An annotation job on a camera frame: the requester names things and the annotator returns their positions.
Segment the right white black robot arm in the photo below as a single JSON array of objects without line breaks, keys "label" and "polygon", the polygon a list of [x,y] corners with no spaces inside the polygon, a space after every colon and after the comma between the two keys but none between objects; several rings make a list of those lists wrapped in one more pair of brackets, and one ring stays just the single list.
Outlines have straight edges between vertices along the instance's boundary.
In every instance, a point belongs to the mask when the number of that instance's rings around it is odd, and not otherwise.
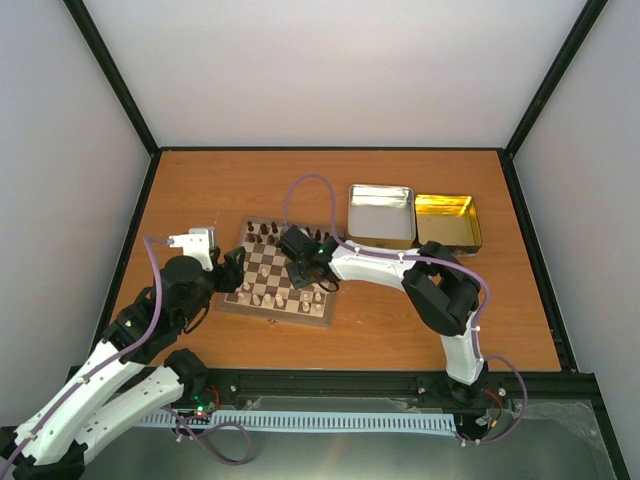
[{"label": "right white black robot arm", "polygon": [[422,322],[437,333],[445,353],[445,387],[460,405],[475,401],[488,373],[479,346],[478,317],[487,284],[450,251],[430,241],[420,248],[368,247],[331,236],[321,242],[292,226],[276,243],[288,259],[297,289],[324,282],[363,281],[404,292]]}]

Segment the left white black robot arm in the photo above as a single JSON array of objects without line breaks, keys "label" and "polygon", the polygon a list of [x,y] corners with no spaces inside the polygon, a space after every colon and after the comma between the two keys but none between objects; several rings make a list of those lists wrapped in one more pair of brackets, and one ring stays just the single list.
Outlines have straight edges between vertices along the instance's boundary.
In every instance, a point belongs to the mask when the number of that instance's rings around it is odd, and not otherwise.
[{"label": "left white black robot arm", "polygon": [[232,293],[244,280],[246,251],[226,254],[208,243],[184,248],[153,283],[117,315],[85,363],[29,420],[1,430],[3,474],[16,479],[77,479],[111,441],[147,414],[175,401],[197,402],[208,390],[207,369],[189,349],[164,363],[127,391],[179,335],[206,316],[216,293]]}]

